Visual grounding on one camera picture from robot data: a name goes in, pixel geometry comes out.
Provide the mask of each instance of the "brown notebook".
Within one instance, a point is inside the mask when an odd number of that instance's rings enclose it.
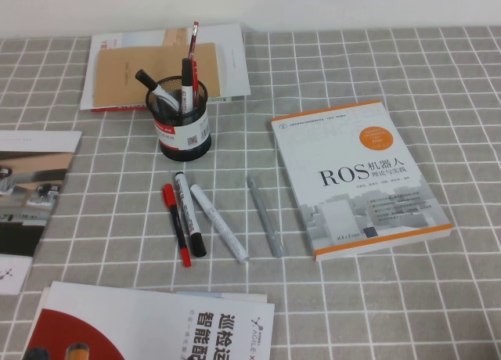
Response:
[[[94,106],[127,106],[145,102],[148,89],[135,79],[144,69],[154,80],[181,75],[186,45],[104,49],[99,52],[94,87]],[[221,96],[218,61],[214,43],[196,45],[198,80],[207,88],[209,97]]]

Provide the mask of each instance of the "gray marker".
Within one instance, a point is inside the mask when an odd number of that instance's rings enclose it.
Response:
[[[269,246],[272,248],[273,256],[276,258],[282,258],[283,256],[283,247],[280,242],[279,233],[275,231],[272,225],[272,221],[269,218],[268,211],[266,211],[265,204],[263,203],[263,199],[261,198],[261,194],[259,193],[259,187],[256,181],[252,176],[247,176],[247,185],[250,189],[250,194],[254,199],[254,204],[258,209],[259,218],[263,224],[263,228],[266,232],[266,237],[268,238]]]

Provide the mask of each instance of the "white wall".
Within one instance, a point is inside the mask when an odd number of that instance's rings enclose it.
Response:
[[[0,0],[0,38],[239,22],[244,30],[501,24],[499,0]]]

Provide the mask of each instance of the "red marker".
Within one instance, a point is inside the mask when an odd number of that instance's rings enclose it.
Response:
[[[191,266],[189,259],[189,251],[186,246],[185,234],[182,233],[181,221],[179,220],[178,205],[175,202],[174,190],[172,184],[165,184],[162,189],[162,196],[164,196],[164,203],[167,209],[171,212],[172,223],[174,224],[175,234],[178,237],[179,250],[181,252],[182,263],[185,268]]]

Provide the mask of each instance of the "red marker cap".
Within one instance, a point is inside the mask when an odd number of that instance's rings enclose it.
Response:
[[[185,268],[191,266],[191,259],[189,258],[188,248],[181,249],[181,258],[182,258],[182,263],[185,265]]]
[[[176,206],[174,190],[172,184],[165,184],[162,189],[162,196],[164,196],[165,206],[171,208],[171,206]]]

